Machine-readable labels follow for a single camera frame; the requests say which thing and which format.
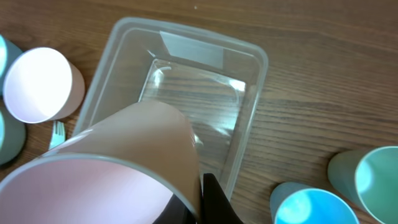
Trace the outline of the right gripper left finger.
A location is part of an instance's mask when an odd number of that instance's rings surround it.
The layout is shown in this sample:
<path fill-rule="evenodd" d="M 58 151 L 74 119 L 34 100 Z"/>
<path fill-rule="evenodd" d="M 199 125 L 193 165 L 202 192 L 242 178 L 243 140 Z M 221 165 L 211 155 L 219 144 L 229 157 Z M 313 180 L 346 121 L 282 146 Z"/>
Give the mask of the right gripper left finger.
<path fill-rule="evenodd" d="M 185 204 L 176 196 L 172 195 L 163 212 L 153 224 L 196 224 L 194 216 Z"/>

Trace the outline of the light blue bowl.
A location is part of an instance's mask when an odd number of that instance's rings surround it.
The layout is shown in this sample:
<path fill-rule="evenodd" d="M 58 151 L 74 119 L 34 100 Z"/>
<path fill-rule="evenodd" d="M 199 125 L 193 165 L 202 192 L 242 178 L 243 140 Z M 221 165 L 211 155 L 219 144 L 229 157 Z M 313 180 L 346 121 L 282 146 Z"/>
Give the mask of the light blue bowl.
<path fill-rule="evenodd" d="M 0 76 L 1 76 L 1 95 L 3 92 L 4 79 L 7 71 L 12 63 L 23 53 L 23 51 L 13 44 L 10 40 L 6 39 L 3 35 L 0 36 L 1 43 L 1 58 L 0 58 Z"/>

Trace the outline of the white bowl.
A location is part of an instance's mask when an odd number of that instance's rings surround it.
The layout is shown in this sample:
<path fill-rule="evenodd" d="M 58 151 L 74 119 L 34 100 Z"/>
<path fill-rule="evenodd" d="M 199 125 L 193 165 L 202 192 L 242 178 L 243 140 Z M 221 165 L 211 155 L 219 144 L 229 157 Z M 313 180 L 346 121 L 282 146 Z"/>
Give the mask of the white bowl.
<path fill-rule="evenodd" d="M 20 55 L 9 68 L 3 99 L 10 114 L 35 124 L 70 116 L 85 95 L 85 81 L 58 50 L 37 47 Z"/>

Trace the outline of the green cup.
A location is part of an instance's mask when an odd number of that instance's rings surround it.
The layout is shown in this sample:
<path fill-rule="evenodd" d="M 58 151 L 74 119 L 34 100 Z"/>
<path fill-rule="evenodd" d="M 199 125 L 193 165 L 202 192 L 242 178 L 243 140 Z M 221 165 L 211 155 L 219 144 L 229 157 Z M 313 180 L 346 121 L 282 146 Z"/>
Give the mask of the green cup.
<path fill-rule="evenodd" d="M 397 223 L 397 146 L 341 152 L 328 164 L 331 185 L 379 223 Z"/>

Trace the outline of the teal bowl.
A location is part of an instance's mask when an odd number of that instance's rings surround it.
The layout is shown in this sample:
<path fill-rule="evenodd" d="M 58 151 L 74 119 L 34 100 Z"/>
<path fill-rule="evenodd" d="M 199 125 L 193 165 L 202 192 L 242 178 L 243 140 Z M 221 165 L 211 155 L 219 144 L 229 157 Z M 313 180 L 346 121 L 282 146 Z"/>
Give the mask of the teal bowl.
<path fill-rule="evenodd" d="M 22 150 L 26 138 L 25 124 L 1 106 L 1 165 L 13 160 Z"/>

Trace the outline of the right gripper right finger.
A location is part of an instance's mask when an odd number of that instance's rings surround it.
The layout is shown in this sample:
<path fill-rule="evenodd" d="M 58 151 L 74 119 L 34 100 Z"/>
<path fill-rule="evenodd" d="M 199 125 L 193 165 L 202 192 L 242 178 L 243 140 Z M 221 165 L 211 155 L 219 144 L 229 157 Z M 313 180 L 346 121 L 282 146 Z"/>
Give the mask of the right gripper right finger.
<path fill-rule="evenodd" d="M 243 224 L 212 173 L 203 174 L 203 215 L 206 224 Z"/>

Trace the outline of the pink cup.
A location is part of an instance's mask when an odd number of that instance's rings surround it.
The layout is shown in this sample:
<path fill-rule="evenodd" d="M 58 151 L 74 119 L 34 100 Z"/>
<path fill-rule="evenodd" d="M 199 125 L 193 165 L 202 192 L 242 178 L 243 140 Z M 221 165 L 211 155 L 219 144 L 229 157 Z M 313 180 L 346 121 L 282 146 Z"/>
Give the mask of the pink cup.
<path fill-rule="evenodd" d="M 2 223 L 153 223 L 176 195 L 201 222 L 195 135 L 173 106 L 142 101 L 1 181 Z"/>

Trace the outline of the blue cup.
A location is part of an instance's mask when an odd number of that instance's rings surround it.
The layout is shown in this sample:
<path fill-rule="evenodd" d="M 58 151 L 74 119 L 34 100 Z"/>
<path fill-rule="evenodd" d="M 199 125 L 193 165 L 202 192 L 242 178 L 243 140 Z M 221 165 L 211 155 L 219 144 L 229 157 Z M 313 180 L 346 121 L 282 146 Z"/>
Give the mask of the blue cup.
<path fill-rule="evenodd" d="M 272 191 L 270 210 L 273 224 L 359 224 L 339 196 L 297 182 L 281 183 Z"/>

